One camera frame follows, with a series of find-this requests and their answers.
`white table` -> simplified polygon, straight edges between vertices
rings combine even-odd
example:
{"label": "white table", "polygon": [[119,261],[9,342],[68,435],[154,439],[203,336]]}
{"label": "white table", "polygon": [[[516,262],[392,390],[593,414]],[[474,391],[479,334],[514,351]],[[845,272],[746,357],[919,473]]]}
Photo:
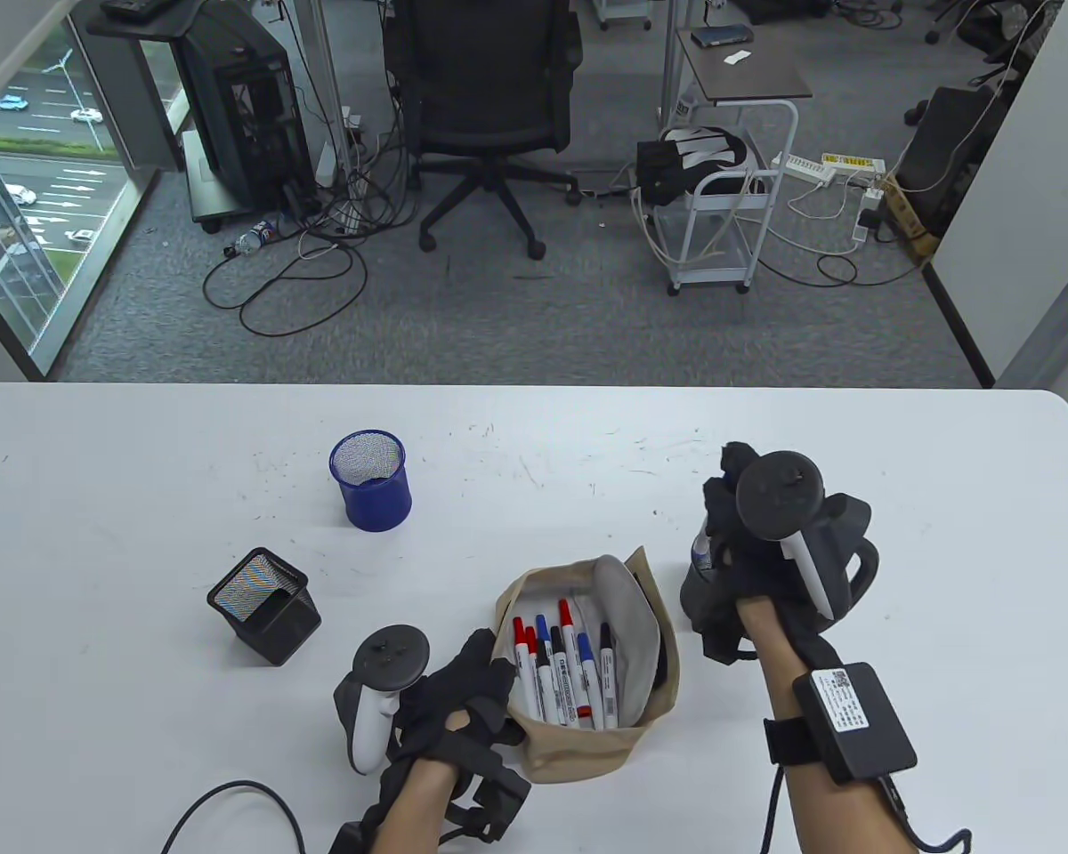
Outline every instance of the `white table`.
{"label": "white table", "polygon": [[[344,523],[327,471],[363,427],[408,448],[414,509],[387,534]],[[676,600],[733,439],[873,505],[880,573],[830,636],[899,709],[922,836],[1068,852],[1068,409],[1048,393],[76,385],[0,385],[0,852],[156,852],[198,794],[254,777],[323,854],[376,796],[331,701],[360,639],[414,622],[443,663],[523,569],[639,544],[679,632],[676,709],[619,772],[535,787],[490,851],[756,851],[765,689],[703,659]],[[205,603],[258,544],[324,618],[281,668]],[[293,841],[238,794],[175,851]],[[773,851],[796,851],[786,804]]]}

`grass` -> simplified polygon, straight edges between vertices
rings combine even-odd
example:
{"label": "grass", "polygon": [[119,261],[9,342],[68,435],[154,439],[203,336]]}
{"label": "grass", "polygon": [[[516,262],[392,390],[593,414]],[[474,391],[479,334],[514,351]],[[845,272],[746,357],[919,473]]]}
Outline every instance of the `grass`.
{"label": "grass", "polygon": [[47,258],[50,260],[50,265],[56,268],[56,272],[59,273],[59,278],[63,280],[63,284],[69,285],[72,282],[72,276],[75,275],[75,269],[79,266],[79,262],[83,260],[82,252],[59,252],[58,249],[47,249]]}
{"label": "grass", "polygon": [[78,158],[81,160],[106,160],[117,163],[121,159],[114,146],[92,145],[90,142],[66,142],[53,139],[16,139],[0,137],[0,154],[36,154],[47,158]]}

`forearm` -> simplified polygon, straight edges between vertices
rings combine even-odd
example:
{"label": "forearm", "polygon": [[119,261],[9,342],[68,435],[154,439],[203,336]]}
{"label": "forearm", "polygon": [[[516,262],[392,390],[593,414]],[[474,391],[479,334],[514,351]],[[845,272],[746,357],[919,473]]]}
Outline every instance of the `forearm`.
{"label": "forearm", "polygon": [[452,765],[417,760],[376,834],[371,854],[436,854],[456,780]]}
{"label": "forearm", "polygon": [[[802,715],[791,684],[807,666],[783,634],[767,599],[740,602],[740,618],[759,654],[775,719]],[[787,769],[795,833],[803,854],[910,854],[907,840],[879,790],[870,784],[836,786],[821,764]]]}

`black office chair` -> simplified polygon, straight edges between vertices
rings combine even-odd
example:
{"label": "black office chair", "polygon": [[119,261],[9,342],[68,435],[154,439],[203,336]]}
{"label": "black office chair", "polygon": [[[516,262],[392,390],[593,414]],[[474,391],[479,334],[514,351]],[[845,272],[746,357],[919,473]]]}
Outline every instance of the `black office chair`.
{"label": "black office chair", "polygon": [[[538,260],[535,237],[506,179],[567,186],[578,205],[578,179],[563,172],[506,162],[509,155],[569,145],[569,90],[582,64],[582,34],[569,0],[392,0],[383,29],[387,69],[395,75],[403,133],[414,158],[408,188],[421,172],[464,179],[419,224],[419,248],[436,249],[430,228],[474,189],[497,192]],[[454,158],[421,162],[425,154]]]}

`brown paper bag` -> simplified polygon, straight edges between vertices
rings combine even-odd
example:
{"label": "brown paper bag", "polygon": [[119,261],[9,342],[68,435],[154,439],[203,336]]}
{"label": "brown paper bag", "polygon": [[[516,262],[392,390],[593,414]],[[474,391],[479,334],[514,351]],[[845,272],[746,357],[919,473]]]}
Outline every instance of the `brown paper bag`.
{"label": "brown paper bag", "polygon": [[[585,587],[594,578],[596,560],[582,560],[569,566],[554,566],[544,569],[532,569],[515,581],[505,592],[499,597],[494,606],[494,627],[498,632],[498,643],[494,644],[494,658],[505,658],[513,662],[514,631],[509,629],[511,618],[515,615],[516,603],[522,595],[523,587],[532,581],[538,585],[560,585],[563,587]],[[644,703],[643,714],[631,727],[616,729],[566,728],[555,724],[531,719],[525,715],[522,703],[517,702],[516,694],[511,694],[509,714],[525,730],[525,740],[519,745],[522,770],[531,782],[570,782],[586,780],[588,777],[599,777],[601,774],[615,772],[625,764],[628,754],[632,750],[654,721],[664,715],[676,705],[676,691],[680,684],[680,660],[676,652],[676,634],[673,632],[672,620],[660,599],[653,578],[653,570],[640,548],[625,562],[628,572],[637,579],[656,615],[660,630],[660,671],[664,679],[653,686],[648,700]]]}

